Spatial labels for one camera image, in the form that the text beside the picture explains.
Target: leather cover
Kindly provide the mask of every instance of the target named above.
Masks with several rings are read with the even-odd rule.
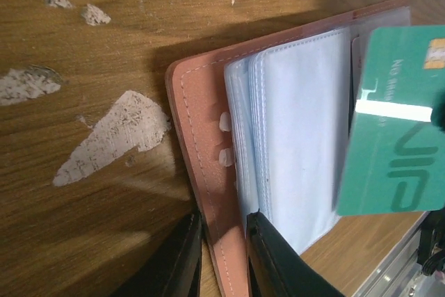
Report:
[[[261,212],[249,214],[247,226],[250,297],[344,297],[293,251]]]
[[[224,167],[218,160],[221,149],[233,146],[231,133],[222,132],[219,127],[221,114],[229,112],[224,66],[269,47],[403,6],[407,6],[406,0],[387,1],[185,58],[168,68],[165,81],[173,120],[197,205],[204,216],[223,296],[248,296],[245,234],[234,185],[235,167]]]
[[[181,219],[147,263],[110,297],[199,297],[202,219]]]

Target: table surface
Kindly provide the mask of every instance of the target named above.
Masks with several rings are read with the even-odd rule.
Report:
[[[4,296],[107,296],[195,208],[175,131],[86,179],[56,171],[127,90],[170,114],[167,66],[384,0],[0,0],[0,70],[55,69],[62,88],[1,108],[0,290]],[[443,24],[445,0],[410,0],[415,24]],[[88,26],[87,3],[111,22]],[[345,218],[303,258],[350,296],[419,214]],[[204,244],[202,296],[219,296]]]

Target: card holder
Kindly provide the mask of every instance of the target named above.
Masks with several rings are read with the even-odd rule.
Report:
[[[232,66],[240,64],[243,89],[236,87],[240,81],[228,81]],[[239,161],[252,154],[245,150],[244,134],[238,133],[243,126],[238,126],[242,119],[238,113],[250,109],[243,116],[252,127],[247,132],[253,136],[258,180],[257,193],[251,184],[243,189],[245,182],[239,180],[245,165],[237,165],[243,214],[246,203],[254,208],[247,214],[259,207],[301,254],[339,219],[334,204],[348,140],[350,29],[286,43],[236,61],[226,67],[225,78],[237,124],[233,138]],[[247,193],[254,194],[252,201]]]
[[[229,109],[233,111],[232,131],[236,156],[236,185],[243,226],[247,216],[259,210],[255,165],[252,107],[249,88],[249,57],[225,68]]]
[[[256,207],[254,201],[249,202],[247,191],[239,191],[243,184],[241,179],[249,179],[247,174],[244,175],[240,171],[240,166],[245,163],[238,161],[241,158],[237,150],[242,145],[234,143],[234,133],[223,133],[219,127],[220,115],[229,112],[229,93],[225,90],[226,65],[248,56],[254,57],[255,54],[271,47],[328,33],[339,27],[348,27],[350,37],[354,38],[360,35],[360,31],[365,31],[366,27],[376,22],[390,26],[409,24],[410,9],[407,2],[393,0],[350,11],[235,46],[192,56],[169,67],[166,85],[172,116],[197,204],[203,214],[216,277],[224,296],[248,296],[243,221],[245,214]],[[258,112],[256,115],[252,114],[252,126],[259,125],[259,117]],[[219,150],[231,147],[236,153],[236,168],[222,166],[218,161]],[[257,166],[257,156],[255,155],[254,161],[249,163]]]

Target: stitching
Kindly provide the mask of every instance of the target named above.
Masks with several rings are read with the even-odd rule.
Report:
[[[193,224],[194,220],[195,220],[195,217],[192,217],[192,219],[190,219],[190,225],[188,226],[187,232],[190,232],[190,228],[192,227],[192,224]],[[164,288],[164,291],[162,293],[162,296],[164,296],[165,291],[168,288],[168,284],[170,283],[170,281],[172,279],[173,273],[175,272],[176,266],[178,265],[180,255],[182,254],[182,251],[184,250],[184,245],[185,244],[186,244],[186,240],[184,240],[184,242],[182,243],[181,250],[179,251],[179,254],[178,254],[177,258],[176,258],[175,265],[173,266],[172,272],[170,273],[170,277],[168,278],[167,284],[165,285],[165,288]]]
[[[256,72],[257,68],[258,68],[257,62],[254,62],[253,66],[254,66],[254,72]],[[253,99],[255,101],[257,101],[259,99],[262,99],[262,97],[264,96],[264,94],[263,94],[264,93],[264,91],[263,91],[264,85],[263,85],[263,82],[261,80],[261,77],[258,78],[257,76],[254,76],[252,78],[252,80],[254,82],[253,83],[254,86],[256,86],[256,87],[259,86],[260,87],[260,92],[259,93],[257,92],[257,90],[254,90],[253,93],[252,93],[253,94]],[[261,124],[262,125],[264,123],[263,122],[264,116],[261,114],[260,111],[255,111],[253,113],[253,118],[254,118],[254,120],[253,120],[254,124]],[[252,130],[254,132],[254,144],[257,146],[257,149],[255,149],[255,145],[254,145],[255,161],[261,162],[261,161],[264,160],[264,156],[265,156],[265,154],[263,153],[263,145],[261,145],[261,143],[263,142],[263,140],[261,139],[261,132],[258,134],[255,131],[253,124],[252,124]],[[263,175],[263,171],[259,171],[259,175],[257,175],[257,183],[259,183],[259,184],[265,184],[266,183],[265,177]],[[268,207],[265,205],[265,204],[267,204],[269,202],[269,198],[268,198],[268,194],[264,193],[264,187],[257,187],[257,193],[258,193],[258,205],[259,205],[259,208],[263,207],[264,211],[265,211],[265,214],[267,215],[267,217],[269,217],[271,219]]]
[[[264,58],[266,55],[269,54],[275,54],[279,51],[283,51],[286,49],[290,49],[292,47],[296,47],[298,45],[305,45],[308,43],[313,43],[319,40],[324,40],[326,38],[331,38],[332,36],[337,36],[337,35],[343,35],[344,34],[344,29],[340,29],[338,31],[333,31],[331,33],[326,33],[326,35],[324,36],[315,36],[313,38],[310,38],[308,40],[305,41],[295,41],[294,43],[289,43],[288,45],[284,45],[282,47],[278,47],[276,49],[272,49],[272,50],[268,50],[265,51],[264,53],[259,55],[260,61],[259,61],[259,67],[260,67],[260,91],[261,91],[261,108],[262,108],[262,112],[259,113],[259,117],[262,118],[262,120],[259,120],[258,123],[261,125],[262,127],[262,131],[263,131],[263,136],[264,138],[262,138],[263,143],[265,143],[264,145],[264,150],[263,150],[263,145],[259,145],[259,156],[261,160],[264,160],[266,166],[269,165],[269,155],[268,155],[268,145],[267,145],[267,136],[265,136],[264,134],[266,133],[266,118],[267,118],[267,110],[266,110],[266,87],[265,87],[265,75],[264,75]],[[267,170],[266,172],[264,172],[265,175],[265,180],[263,180],[263,183],[266,185],[268,184],[268,180],[270,179],[270,175],[269,175],[269,171]],[[271,222],[273,222],[273,210],[271,208],[270,205],[270,201],[271,201],[271,197],[272,195],[270,194],[270,187],[266,187],[265,189],[262,189],[262,193],[264,195],[264,197],[266,198],[266,203],[264,205],[264,209],[266,214],[268,215],[268,218]]]
[[[232,90],[238,90],[236,85],[234,85],[234,83],[232,82],[232,80],[229,80],[229,85],[232,87]],[[236,110],[236,114],[243,114],[243,109],[241,108],[241,104],[238,101],[234,102],[234,108]],[[248,163],[248,155],[247,155],[247,145],[246,143],[246,139],[244,136],[244,133],[242,131],[243,126],[241,125],[241,121],[234,116],[234,128],[233,128],[233,136],[234,137],[238,137],[238,142],[241,143],[241,151],[239,152],[240,154],[235,153],[236,155],[236,163],[235,163],[235,167],[236,164],[239,163],[241,164],[241,167],[245,166],[244,170],[242,168],[240,168],[240,173],[241,173],[241,179],[237,180],[236,182],[242,183],[244,182],[244,184],[246,185],[246,187],[243,187],[243,190],[245,191],[244,193],[244,198],[249,198],[250,197],[250,178],[249,178],[249,163]],[[235,145],[236,141],[234,141],[234,150],[239,151],[239,147],[237,147],[237,145]]]
[[[183,95],[183,98],[184,98],[184,103],[186,105],[188,123],[190,124],[190,129],[191,129],[191,133],[192,133],[192,137],[193,137],[193,142],[195,144],[195,151],[196,151],[196,155],[197,155],[197,160],[198,160],[198,162],[200,164],[200,170],[201,170],[201,173],[202,173],[202,177],[204,178],[204,185],[206,186],[207,197],[209,199],[209,204],[210,204],[210,207],[211,207],[213,220],[215,221],[216,234],[218,236],[218,242],[220,244],[222,260],[224,261],[225,274],[226,274],[227,280],[229,282],[230,291],[231,291],[233,297],[235,297],[235,293],[234,293],[234,290],[233,290],[233,287],[232,287],[232,282],[230,281],[229,270],[227,269],[227,261],[225,259],[225,254],[224,254],[223,245],[222,245],[223,243],[221,242],[221,233],[220,233],[220,229],[218,227],[218,221],[216,219],[215,208],[214,208],[213,203],[211,201],[211,196],[210,196],[210,191],[209,191],[209,185],[207,183],[206,173],[204,172],[204,168],[202,167],[201,155],[200,155],[200,152],[199,152],[199,150],[197,148],[196,136],[195,136],[195,132],[193,131],[192,118],[191,118],[191,115],[190,115],[190,111],[188,110],[188,103],[187,103],[186,93],[185,93],[185,90],[184,90],[184,80],[183,80],[185,73],[183,73],[182,76],[181,76],[181,88],[182,88],[182,95]]]
[[[273,261],[273,258],[272,258],[272,255],[271,255],[271,253],[270,253],[269,247],[267,247],[267,246],[266,246],[266,243],[264,242],[264,238],[263,238],[263,234],[261,233],[261,229],[260,229],[258,226],[256,226],[256,228],[257,228],[257,231],[258,231],[259,240],[260,240],[261,243],[263,244],[264,249],[266,250],[266,253],[267,253],[267,255],[268,255],[268,258],[270,259],[271,264],[272,264],[273,267],[275,268],[275,272],[279,272],[277,266],[275,265],[275,262]],[[283,279],[282,279],[281,275],[278,275],[278,280],[280,281],[283,290],[286,290],[286,285],[285,285],[285,283],[283,282]]]
[[[370,15],[370,14],[372,14],[372,13],[376,13],[376,12],[380,12],[380,11],[386,10],[386,9],[388,9],[388,8],[394,8],[394,5],[381,6],[381,7],[379,7],[379,8],[376,8],[375,10],[369,10],[369,11],[366,11],[366,12],[360,14],[360,15],[356,15],[356,16],[353,18],[352,21],[354,21],[355,19],[359,19],[360,17],[364,17],[364,16],[367,16],[367,15]],[[321,31],[321,30],[325,29],[326,27],[328,27],[328,26],[334,26],[335,24],[336,24],[336,22],[328,22],[328,23],[325,23],[325,24],[323,24],[323,25],[321,25],[321,26],[317,26],[317,27],[315,27],[315,28],[313,28],[313,29],[311,29],[311,30],[308,30],[308,31],[306,31],[305,33],[309,35],[310,33],[314,32],[314,31]],[[260,48],[252,49],[252,50],[250,50],[250,51],[243,52],[242,54],[237,54],[237,55],[235,55],[235,56],[227,57],[227,58],[221,58],[221,59],[218,59],[218,60],[216,60],[216,61],[214,61],[214,62],[211,62],[211,63],[207,63],[207,64],[204,64],[204,65],[198,66],[198,67],[196,67],[196,68],[194,68],[194,69],[190,69],[190,70],[187,70],[187,71],[183,72],[183,74],[181,75],[181,79],[180,79],[180,81],[181,81],[182,96],[183,96],[183,100],[184,100],[184,105],[186,106],[186,112],[187,112],[188,123],[190,124],[190,130],[191,130],[192,137],[193,137],[193,142],[194,142],[194,146],[195,146],[196,156],[197,156],[197,159],[198,159],[198,162],[199,162],[199,165],[200,165],[200,170],[201,170],[201,173],[202,173],[202,177],[203,177],[203,179],[204,179],[204,185],[205,185],[205,187],[206,187],[207,196],[208,196],[208,199],[209,199],[209,204],[210,204],[210,207],[211,207],[211,210],[212,210],[213,219],[214,219],[214,221],[215,221],[216,234],[217,234],[218,241],[219,241],[219,244],[220,244],[220,250],[221,250],[222,260],[224,261],[225,272],[226,272],[227,280],[228,280],[228,282],[229,282],[230,291],[231,291],[233,297],[235,296],[235,294],[234,294],[234,290],[233,290],[233,288],[232,288],[232,283],[231,283],[231,281],[230,281],[229,271],[228,271],[228,268],[227,268],[227,261],[226,261],[226,258],[225,258],[225,254],[224,254],[224,250],[223,250],[223,245],[222,245],[222,242],[221,242],[221,235],[220,235],[220,230],[219,230],[219,227],[218,227],[218,221],[217,221],[217,219],[216,219],[215,208],[214,208],[213,203],[212,203],[212,201],[211,201],[211,196],[210,196],[210,191],[209,191],[209,185],[208,185],[208,183],[207,183],[207,177],[206,177],[204,168],[202,167],[202,159],[201,159],[200,151],[199,151],[198,148],[197,148],[197,140],[196,140],[195,132],[194,132],[194,130],[193,130],[193,123],[192,123],[192,119],[191,119],[190,111],[188,110],[188,102],[187,102],[187,97],[186,97],[186,93],[185,93],[185,89],[184,89],[184,76],[185,76],[186,74],[191,73],[191,72],[195,72],[195,71],[201,70],[201,69],[203,69],[203,68],[205,68],[205,67],[207,67],[207,66],[214,65],[214,64],[217,64],[217,63],[220,63],[220,62],[224,62],[224,61],[230,61],[231,59],[238,59],[238,58],[240,58],[240,57],[242,57],[242,56],[246,56],[246,55],[248,55],[248,54],[252,54],[252,53],[257,52],[257,51],[265,50],[265,49],[267,49],[267,48],[274,47],[274,46],[276,46],[276,45],[280,45],[280,44],[283,44],[283,43],[286,43],[286,42],[289,42],[289,41],[295,40],[296,38],[301,38],[301,37],[302,37],[302,34],[299,33],[299,34],[294,35],[294,36],[292,36],[292,37],[290,37],[290,38],[286,38],[286,39],[284,39],[284,40],[280,40],[280,41],[271,43],[271,44],[266,45],[266,46],[264,46],[264,47],[260,47]]]
[[[382,10],[386,10],[386,9],[388,9],[388,8],[393,8],[393,7],[394,7],[393,5],[388,5],[388,6],[383,6],[383,7],[376,8],[375,10],[369,10],[368,12],[362,13],[362,14],[360,14],[360,15],[356,15],[355,18],[354,18],[353,20],[359,19],[360,17],[365,17],[365,16],[370,15],[370,14],[372,14],[372,13],[376,13],[376,12],[380,12],[380,11],[382,11]],[[321,29],[324,29],[324,28],[326,28],[326,27],[328,27],[328,26],[333,26],[333,25],[335,25],[335,24],[336,24],[336,22],[328,22],[328,23],[323,24],[323,25],[321,25],[321,26],[317,26],[316,28],[310,29],[310,30],[306,31],[305,33],[306,33],[306,34],[310,34],[310,33],[314,32],[314,31],[319,31],[319,30],[321,30]],[[194,69],[190,69],[190,70],[185,71],[185,72],[182,74],[182,76],[181,76],[181,81],[182,81],[182,79],[184,78],[184,75],[185,75],[185,74],[188,74],[188,73],[191,73],[191,72],[194,72],[194,71],[198,71],[198,70],[200,70],[200,69],[203,69],[203,68],[205,68],[205,67],[207,67],[207,66],[210,66],[210,65],[214,65],[214,64],[216,64],[216,63],[220,63],[220,62],[223,62],[223,61],[230,61],[231,59],[237,59],[237,58],[240,58],[240,57],[242,57],[242,56],[246,56],[246,55],[248,55],[248,54],[251,54],[251,53],[253,53],[253,52],[261,51],[261,50],[267,49],[267,48],[269,48],[269,47],[274,47],[275,45],[279,45],[279,44],[282,44],[282,43],[285,43],[285,42],[289,42],[289,41],[295,40],[296,38],[300,38],[300,37],[302,37],[302,34],[295,35],[295,36],[293,36],[292,38],[287,38],[287,39],[285,39],[285,40],[281,40],[281,41],[279,41],[279,42],[271,43],[271,44],[266,45],[266,46],[264,46],[264,47],[260,47],[260,48],[252,49],[252,50],[250,50],[250,51],[243,52],[242,54],[238,54],[238,55],[235,55],[235,56],[232,56],[232,57],[227,57],[227,58],[218,59],[217,61],[214,61],[214,62],[211,62],[211,63],[207,63],[207,64],[204,64],[204,65],[195,67]]]

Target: card wallet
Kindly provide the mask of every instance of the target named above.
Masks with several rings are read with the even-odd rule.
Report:
[[[200,212],[184,216],[110,297],[200,297],[201,222]],[[251,297],[344,297],[293,251],[261,212],[249,214],[247,222]]]
[[[409,24],[406,0],[392,0],[192,56],[168,68],[165,81],[173,120],[223,296],[248,296],[245,235],[252,212],[260,210],[298,254],[339,220],[334,209],[336,173],[341,172],[348,143],[354,100],[350,93],[357,94],[359,80],[357,60],[364,59],[373,29]],[[295,71],[304,73],[293,77]],[[345,87],[346,96],[341,90]],[[332,94],[323,95],[323,90]],[[319,108],[289,106],[282,113],[273,109],[288,98],[306,96],[321,101]],[[232,130],[228,131],[220,123],[231,111]],[[329,118],[341,120],[341,128],[327,130],[325,135],[320,129],[335,124]],[[292,124],[299,120],[306,121],[307,129],[290,134]],[[263,129],[280,122],[285,127]],[[287,151],[277,151],[275,143],[283,146],[289,136],[293,140]],[[319,143],[314,140],[317,136],[327,139]],[[327,152],[329,157],[322,160],[323,168],[332,170],[328,176],[312,172],[307,173],[309,179],[303,178],[302,171],[312,168],[317,159],[310,157],[311,146],[301,138],[313,141],[313,151]],[[343,153],[332,143],[343,148]],[[299,147],[301,166],[287,166],[286,157]],[[276,156],[281,160],[274,166],[275,159],[270,158]],[[305,182],[313,186],[295,193]],[[280,209],[281,204],[288,209]]]

